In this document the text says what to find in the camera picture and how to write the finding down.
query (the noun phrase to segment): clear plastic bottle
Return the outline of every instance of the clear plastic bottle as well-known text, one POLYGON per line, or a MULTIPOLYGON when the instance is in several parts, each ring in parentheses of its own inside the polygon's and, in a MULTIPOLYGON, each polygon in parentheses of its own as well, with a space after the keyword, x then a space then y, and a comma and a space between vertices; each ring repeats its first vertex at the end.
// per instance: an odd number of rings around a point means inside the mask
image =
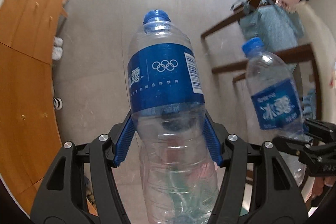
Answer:
MULTIPOLYGON (((254 104, 260 128, 275 135, 304 140, 303 119, 292 73, 278 56, 264 49, 259 37, 242 46, 249 59, 246 82, 254 104)), ((305 175, 305 165, 298 157, 280 152, 296 183, 305 175)))
POLYGON ((217 175, 202 135, 204 96, 189 38, 164 11, 148 12, 127 70, 149 223, 207 223, 217 175))

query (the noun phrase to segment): floor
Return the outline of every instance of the floor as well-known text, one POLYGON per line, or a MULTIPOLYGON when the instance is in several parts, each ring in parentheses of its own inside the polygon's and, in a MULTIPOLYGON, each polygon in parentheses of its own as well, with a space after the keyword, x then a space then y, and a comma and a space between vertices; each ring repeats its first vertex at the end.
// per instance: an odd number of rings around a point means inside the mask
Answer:
MULTIPOLYGON (((212 119, 245 141, 262 143, 245 81, 233 85, 235 74, 211 74, 212 67, 244 57, 239 25, 216 32, 205 43, 200 39, 202 32, 231 14, 231 5, 236 1, 69 0, 69 16, 60 33, 63 58, 53 68, 55 93, 64 104, 56 114, 62 141, 91 142, 123 121, 129 111, 124 74, 128 43, 146 12, 163 9, 191 40, 212 119)), ((131 222, 142 224, 148 220, 139 175, 138 142, 135 137, 126 161, 113 173, 131 222)), ((218 176, 220 185, 223 172, 218 176)))

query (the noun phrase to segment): bottle label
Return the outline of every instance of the bottle label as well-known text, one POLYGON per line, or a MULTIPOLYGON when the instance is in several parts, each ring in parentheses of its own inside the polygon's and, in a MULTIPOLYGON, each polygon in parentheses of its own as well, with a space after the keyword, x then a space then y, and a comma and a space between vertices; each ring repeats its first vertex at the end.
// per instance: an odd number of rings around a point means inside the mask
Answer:
POLYGON ((299 99, 291 79, 285 79, 251 96, 263 130, 282 128, 301 115, 299 99))
POLYGON ((183 45, 146 47, 132 56, 127 70, 133 113, 176 103, 204 104, 193 52, 183 45))

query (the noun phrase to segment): bottle body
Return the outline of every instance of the bottle body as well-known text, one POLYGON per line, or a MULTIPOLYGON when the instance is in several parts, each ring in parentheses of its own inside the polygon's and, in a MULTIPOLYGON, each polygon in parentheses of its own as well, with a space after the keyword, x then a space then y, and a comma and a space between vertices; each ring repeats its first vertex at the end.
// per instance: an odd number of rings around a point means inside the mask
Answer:
POLYGON ((153 20, 133 37, 129 58, 148 220, 206 223, 218 186, 202 135, 204 97, 190 41, 169 21, 153 20))
MULTIPOLYGON (((276 135, 304 140, 299 98, 293 75, 286 64, 275 54, 266 52, 261 45, 252 48, 247 57, 247 87, 260 128, 269 132, 268 140, 276 135)), ((280 154, 300 185, 305 175, 305 165, 296 156, 280 154)))

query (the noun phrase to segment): blue bottle cap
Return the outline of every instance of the blue bottle cap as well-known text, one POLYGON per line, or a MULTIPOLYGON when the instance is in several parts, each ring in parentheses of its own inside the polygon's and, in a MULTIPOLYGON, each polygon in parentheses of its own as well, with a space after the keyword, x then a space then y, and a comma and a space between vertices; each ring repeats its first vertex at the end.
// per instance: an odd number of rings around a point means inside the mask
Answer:
POLYGON ((249 52, 257 47, 264 47, 264 43, 259 37, 255 37, 247 41, 241 46, 244 54, 248 56, 249 52))
POLYGON ((169 16, 167 15, 165 11, 151 10, 144 16, 142 25, 145 25, 146 23, 150 21, 155 21, 155 20, 170 21, 169 16))

